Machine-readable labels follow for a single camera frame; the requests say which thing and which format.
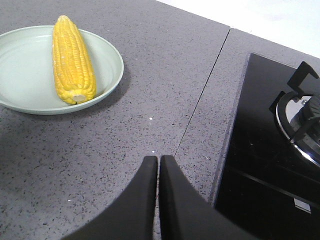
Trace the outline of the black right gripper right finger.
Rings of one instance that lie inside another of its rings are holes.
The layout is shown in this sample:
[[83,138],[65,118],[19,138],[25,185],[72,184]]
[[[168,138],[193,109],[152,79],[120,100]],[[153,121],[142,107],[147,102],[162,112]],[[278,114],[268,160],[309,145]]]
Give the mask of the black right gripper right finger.
[[193,188],[171,155],[160,158],[158,197],[163,240],[255,239],[213,209]]

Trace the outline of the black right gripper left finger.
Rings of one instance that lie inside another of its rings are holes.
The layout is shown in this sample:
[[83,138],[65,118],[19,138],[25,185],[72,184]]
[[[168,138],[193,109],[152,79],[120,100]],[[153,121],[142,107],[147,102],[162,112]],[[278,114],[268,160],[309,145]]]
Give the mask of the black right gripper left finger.
[[65,240],[151,240],[156,206],[158,159],[145,156],[125,190],[96,218]]

